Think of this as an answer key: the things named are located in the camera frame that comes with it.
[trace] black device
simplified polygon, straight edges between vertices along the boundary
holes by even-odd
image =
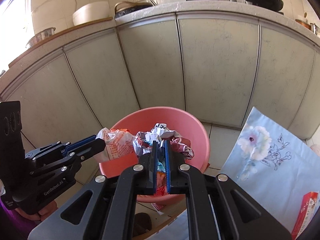
[[[0,103],[1,200],[11,210],[35,214],[75,184],[81,162],[101,152],[95,135],[76,143],[47,145],[24,153],[20,102]],[[158,156],[166,163],[167,191],[185,194],[190,240],[290,240],[291,234],[227,175],[211,177],[172,152],[170,140],[140,156],[120,176],[97,176],[32,230],[29,240],[129,240],[137,195],[156,191]],[[320,212],[298,240],[319,239]]]
[[[1,102],[1,200],[9,210],[20,207],[32,215],[73,186],[81,162],[106,145],[92,135],[73,144],[56,142],[25,154],[21,129],[20,102]]]
[[[186,194],[190,240],[290,240],[291,234],[224,174],[203,175],[165,143],[168,191]],[[153,195],[158,144],[120,176],[100,175],[37,226],[29,240],[129,240],[138,194]]]

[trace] cabinet door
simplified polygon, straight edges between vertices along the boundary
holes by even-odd
[[[64,55],[39,68],[6,101],[19,100],[24,135],[39,148],[56,141],[76,142],[101,129],[70,71]],[[82,163],[76,179],[85,183],[97,167],[91,158]]]
[[[299,138],[311,138],[320,124],[320,54],[316,53],[306,95],[289,131]]]
[[[247,115],[255,106],[287,129],[306,92],[314,50],[283,33],[261,29],[260,63]]]
[[[224,19],[179,20],[187,111],[241,126],[258,52],[258,25]]]
[[[180,47],[173,20],[119,30],[141,108],[185,109]]]
[[[88,38],[65,46],[65,51],[93,112],[104,127],[111,128],[139,110],[138,103],[115,32]]]

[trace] tile floor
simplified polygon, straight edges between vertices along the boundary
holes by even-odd
[[[224,162],[228,158],[239,134],[239,130],[227,129],[216,127],[211,124],[204,124],[204,127],[208,133],[211,145],[211,155],[209,158],[210,167],[205,171],[204,174],[210,176],[216,176],[220,173]],[[100,170],[96,169],[94,173],[88,179],[88,182],[93,179],[93,177],[100,175]],[[82,188],[82,184],[77,182],[73,187],[59,196],[56,201],[60,207],[65,201],[67,201],[71,196],[78,192]],[[156,227],[172,216],[176,215],[178,212],[182,212],[186,209],[185,199],[179,203],[171,206],[164,207],[161,212],[163,215],[160,215],[150,203],[139,203],[136,204],[136,213],[145,212],[150,215],[152,226]]]

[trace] floral cloth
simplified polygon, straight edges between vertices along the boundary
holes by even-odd
[[[320,157],[256,108],[221,169],[290,232],[303,196],[320,191]]]

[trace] snack wrapper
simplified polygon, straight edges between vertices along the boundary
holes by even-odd
[[[174,152],[182,153],[185,159],[191,160],[195,156],[193,150],[190,148],[191,142],[186,138],[172,137],[170,138],[170,145]]]
[[[164,157],[163,140],[167,138],[170,138],[173,151],[182,153],[188,160],[194,157],[194,152],[190,148],[190,140],[183,138],[177,131],[167,128],[165,123],[157,123],[150,132],[138,132],[133,141],[134,151],[138,156],[150,153],[153,141],[157,141],[160,145],[159,161],[162,162]]]
[[[97,134],[97,138],[103,139],[106,143],[105,149],[94,156],[98,163],[114,160],[134,152],[132,146],[134,136],[127,129],[103,128]]]
[[[317,199],[317,192],[309,192],[303,196],[300,212],[291,233],[292,240],[295,240],[310,223],[315,212]]]

